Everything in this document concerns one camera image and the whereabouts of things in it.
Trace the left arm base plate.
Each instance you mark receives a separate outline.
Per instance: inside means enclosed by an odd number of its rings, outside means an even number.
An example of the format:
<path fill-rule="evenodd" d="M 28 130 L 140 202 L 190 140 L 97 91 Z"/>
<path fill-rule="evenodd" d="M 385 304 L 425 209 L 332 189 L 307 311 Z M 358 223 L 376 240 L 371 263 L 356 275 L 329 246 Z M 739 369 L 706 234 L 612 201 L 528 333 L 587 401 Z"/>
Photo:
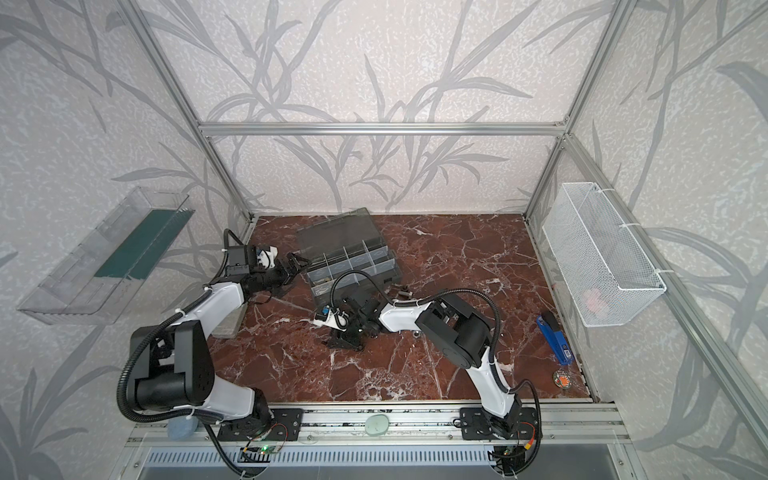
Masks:
<path fill-rule="evenodd" d="M 276 408 L 271 410 L 271 420 L 258 420 L 252 417 L 225 421 L 222 423 L 217 439 L 219 441 L 297 441 L 302 425 L 302 408 Z"/>

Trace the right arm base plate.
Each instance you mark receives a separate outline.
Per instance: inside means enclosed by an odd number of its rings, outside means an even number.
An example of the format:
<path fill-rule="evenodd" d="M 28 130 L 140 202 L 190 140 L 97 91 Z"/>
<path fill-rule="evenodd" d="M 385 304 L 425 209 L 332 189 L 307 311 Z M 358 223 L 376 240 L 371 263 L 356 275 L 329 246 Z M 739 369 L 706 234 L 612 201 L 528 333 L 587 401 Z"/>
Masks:
<path fill-rule="evenodd" d="M 465 407 L 453 425 L 461 430 L 463 440 L 531 440 L 538 419 L 533 407 L 514 407 L 506 417 L 497 417 L 481 407 Z"/>

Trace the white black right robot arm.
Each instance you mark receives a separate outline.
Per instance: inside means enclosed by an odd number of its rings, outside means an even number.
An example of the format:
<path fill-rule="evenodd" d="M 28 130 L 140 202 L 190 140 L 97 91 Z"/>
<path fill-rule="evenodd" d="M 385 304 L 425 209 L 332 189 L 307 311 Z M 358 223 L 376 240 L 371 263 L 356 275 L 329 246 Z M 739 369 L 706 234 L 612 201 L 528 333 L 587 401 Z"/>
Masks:
<path fill-rule="evenodd" d="M 378 299 L 364 291 L 336 300 L 323 310 L 332 335 L 343 348 L 361 350 L 362 338 L 378 333 L 410 331 L 426 337 L 454 366 L 467 372 L 477 390 L 481 405 L 464 407 L 454 421 L 464 440 L 522 441 L 530 449 L 538 444 L 540 405 L 525 407 L 519 391 L 529 387 L 525 380 L 515 387 L 508 385 L 496 362 L 498 336 L 491 321 L 471 304 L 462 293 L 483 300 L 488 297 L 472 289 L 451 289 L 416 300 Z"/>

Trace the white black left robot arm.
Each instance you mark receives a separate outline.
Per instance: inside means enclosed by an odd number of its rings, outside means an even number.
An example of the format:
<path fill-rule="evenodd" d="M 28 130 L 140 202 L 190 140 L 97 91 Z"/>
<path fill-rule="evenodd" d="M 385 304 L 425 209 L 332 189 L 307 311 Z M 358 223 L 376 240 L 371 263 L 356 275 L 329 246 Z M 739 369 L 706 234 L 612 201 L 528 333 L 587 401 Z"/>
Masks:
<path fill-rule="evenodd" d="M 208 338 L 255 295 L 283 295 L 308 259 L 275 247 L 246 244 L 223 233 L 223 259 L 203 293 L 155 326 L 137 329 L 118 379 L 116 403 L 135 423 L 196 418 L 246 437 L 270 431 L 275 420 L 263 392 L 219 377 Z"/>

